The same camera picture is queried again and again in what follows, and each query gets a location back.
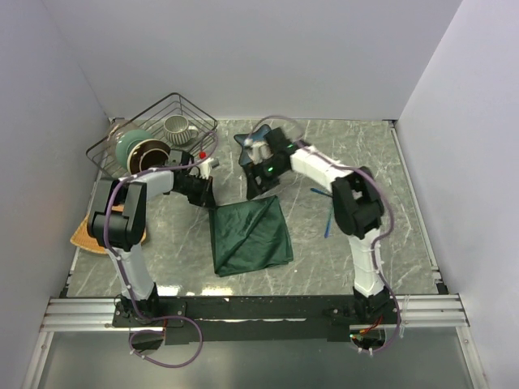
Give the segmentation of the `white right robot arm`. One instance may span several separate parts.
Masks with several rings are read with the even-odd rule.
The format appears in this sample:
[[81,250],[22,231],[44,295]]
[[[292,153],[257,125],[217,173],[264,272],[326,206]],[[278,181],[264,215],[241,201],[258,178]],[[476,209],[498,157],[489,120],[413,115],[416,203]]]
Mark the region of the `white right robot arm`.
[[305,141],[291,141],[280,128],[261,126],[251,134],[235,135],[241,146],[238,159],[247,179],[247,199],[254,199],[280,183],[292,171],[311,179],[332,196],[333,219],[348,237],[354,261],[354,291],[363,296],[354,304],[357,318],[373,323],[382,313],[376,297],[384,288],[380,279],[380,249],[372,247],[380,235],[384,205],[367,180],[371,172],[346,167]]

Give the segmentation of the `dark green cloth napkin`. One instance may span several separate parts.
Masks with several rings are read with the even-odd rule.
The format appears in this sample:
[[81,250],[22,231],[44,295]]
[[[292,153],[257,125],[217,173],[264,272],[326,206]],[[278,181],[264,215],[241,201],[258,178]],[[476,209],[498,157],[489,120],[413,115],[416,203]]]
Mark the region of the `dark green cloth napkin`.
[[232,203],[209,211],[214,273],[235,276],[294,259],[279,198]]

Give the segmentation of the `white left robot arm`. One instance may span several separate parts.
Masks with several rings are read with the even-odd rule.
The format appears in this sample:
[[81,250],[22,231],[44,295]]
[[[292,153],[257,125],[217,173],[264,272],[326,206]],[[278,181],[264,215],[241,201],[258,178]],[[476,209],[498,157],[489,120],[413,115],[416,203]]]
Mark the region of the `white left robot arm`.
[[214,208],[212,171],[217,158],[173,151],[173,165],[154,166],[126,177],[103,177],[97,183],[88,215],[88,235],[104,248],[122,285],[120,310],[144,326],[161,316],[157,285],[144,261],[142,238],[147,202],[172,192],[197,207]]

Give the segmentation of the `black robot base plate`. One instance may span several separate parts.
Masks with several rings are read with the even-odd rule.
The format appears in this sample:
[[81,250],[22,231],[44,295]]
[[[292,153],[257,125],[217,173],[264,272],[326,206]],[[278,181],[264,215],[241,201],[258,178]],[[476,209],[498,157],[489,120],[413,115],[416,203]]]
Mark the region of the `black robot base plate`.
[[131,331],[150,328],[165,337],[165,344],[179,345],[203,340],[327,340],[348,342],[350,329],[374,323],[397,323],[394,300],[362,312],[351,295],[330,296],[230,296],[161,297],[153,319],[130,313],[118,303],[112,325]]

